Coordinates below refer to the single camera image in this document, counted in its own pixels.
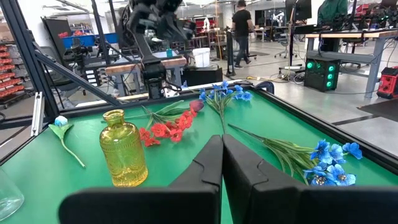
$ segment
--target glass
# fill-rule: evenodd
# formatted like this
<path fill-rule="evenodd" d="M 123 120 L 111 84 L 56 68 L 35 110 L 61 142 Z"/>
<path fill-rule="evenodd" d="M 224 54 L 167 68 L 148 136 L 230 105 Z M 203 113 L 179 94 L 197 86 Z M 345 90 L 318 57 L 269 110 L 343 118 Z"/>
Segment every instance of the glass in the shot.
<path fill-rule="evenodd" d="M 123 110 L 112 110 L 103 115 L 108 126 L 99 136 L 113 185 L 135 187 L 148 176 L 137 126 L 124 121 Z"/>
<path fill-rule="evenodd" d="M 23 194 L 0 168 L 0 221 L 12 215 L 23 203 Z"/>

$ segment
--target person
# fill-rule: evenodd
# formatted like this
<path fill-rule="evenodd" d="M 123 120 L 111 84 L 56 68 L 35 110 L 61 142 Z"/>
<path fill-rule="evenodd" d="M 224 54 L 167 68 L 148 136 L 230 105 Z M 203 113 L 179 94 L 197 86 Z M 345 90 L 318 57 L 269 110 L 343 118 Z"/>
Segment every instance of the person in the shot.
<path fill-rule="evenodd" d="M 238 11 L 232 17 L 232 30 L 235 30 L 235 39 L 239 44 L 239 53 L 236 56 L 235 68 L 242 68 L 240 66 L 242 58 L 246 64 L 251 62 L 246 55 L 246 50 L 249 47 L 249 29 L 254 31 L 254 26 L 250 12 L 246 10 L 246 3 L 240 0 L 237 8 Z"/>
<path fill-rule="evenodd" d="M 318 9 L 318 26 L 325 30 L 330 30 L 333 19 L 340 15 L 347 15 L 347 0 L 325 0 Z M 321 45 L 322 51 L 337 51 L 340 39 L 325 38 Z"/>

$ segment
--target black shirt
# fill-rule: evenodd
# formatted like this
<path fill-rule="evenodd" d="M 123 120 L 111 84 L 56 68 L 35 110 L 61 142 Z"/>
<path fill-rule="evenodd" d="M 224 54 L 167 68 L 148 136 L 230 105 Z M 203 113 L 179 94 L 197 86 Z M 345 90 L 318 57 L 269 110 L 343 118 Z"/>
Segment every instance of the black shirt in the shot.
<path fill-rule="evenodd" d="M 239 10 L 232 17 L 232 22 L 235 23 L 235 36 L 247 37 L 249 35 L 248 20 L 251 19 L 250 12 L 243 9 Z"/>

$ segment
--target green light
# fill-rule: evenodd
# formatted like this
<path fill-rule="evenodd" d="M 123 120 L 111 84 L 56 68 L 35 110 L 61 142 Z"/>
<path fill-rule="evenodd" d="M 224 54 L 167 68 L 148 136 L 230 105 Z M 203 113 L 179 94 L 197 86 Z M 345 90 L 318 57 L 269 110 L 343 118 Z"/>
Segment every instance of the green light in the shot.
<path fill-rule="evenodd" d="M 311 69 L 312 67 L 313 67 L 313 63 L 312 63 L 312 62 L 309 62 L 309 63 L 307 64 L 307 68 Z"/>

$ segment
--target jeans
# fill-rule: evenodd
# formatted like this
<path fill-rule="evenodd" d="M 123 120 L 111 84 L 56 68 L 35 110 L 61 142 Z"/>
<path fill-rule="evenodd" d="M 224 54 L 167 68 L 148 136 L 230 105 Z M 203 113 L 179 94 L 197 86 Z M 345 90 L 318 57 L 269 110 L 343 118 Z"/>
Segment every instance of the jeans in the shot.
<path fill-rule="evenodd" d="M 246 50 L 249 47 L 249 37 L 236 37 L 236 41 L 239 44 L 239 53 L 236 56 L 236 65 L 241 63 L 242 58 L 247 62 L 248 56 L 246 55 Z"/>

